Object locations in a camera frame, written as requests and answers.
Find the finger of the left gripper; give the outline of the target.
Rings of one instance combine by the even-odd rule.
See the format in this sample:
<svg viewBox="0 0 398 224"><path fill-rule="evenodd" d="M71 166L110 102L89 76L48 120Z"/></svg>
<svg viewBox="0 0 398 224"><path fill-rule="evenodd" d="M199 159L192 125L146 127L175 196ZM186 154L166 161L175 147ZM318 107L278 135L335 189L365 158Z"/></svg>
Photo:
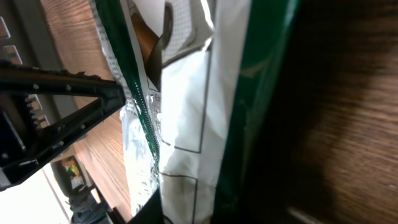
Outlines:
<svg viewBox="0 0 398 224"><path fill-rule="evenodd" d="M23 183L125 103L115 81L1 61L1 189Z"/></svg>

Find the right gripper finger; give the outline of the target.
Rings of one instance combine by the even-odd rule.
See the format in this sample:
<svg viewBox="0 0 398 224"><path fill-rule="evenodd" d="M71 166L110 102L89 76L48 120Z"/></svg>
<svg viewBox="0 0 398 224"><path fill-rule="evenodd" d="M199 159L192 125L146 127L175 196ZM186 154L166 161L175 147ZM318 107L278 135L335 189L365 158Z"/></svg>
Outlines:
<svg viewBox="0 0 398 224"><path fill-rule="evenodd" d="M143 208L127 224L164 224L164 216L157 189Z"/></svg>

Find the green 3M gloves package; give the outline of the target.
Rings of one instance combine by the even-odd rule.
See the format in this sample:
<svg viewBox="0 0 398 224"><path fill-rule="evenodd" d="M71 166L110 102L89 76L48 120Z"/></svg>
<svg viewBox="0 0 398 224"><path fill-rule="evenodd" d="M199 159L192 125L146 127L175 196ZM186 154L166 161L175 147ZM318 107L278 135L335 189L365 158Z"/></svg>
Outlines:
<svg viewBox="0 0 398 224"><path fill-rule="evenodd" d="M164 223L242 219L248 167L299 2L91 1L126 103L132 218L160 190Z"/></svg>

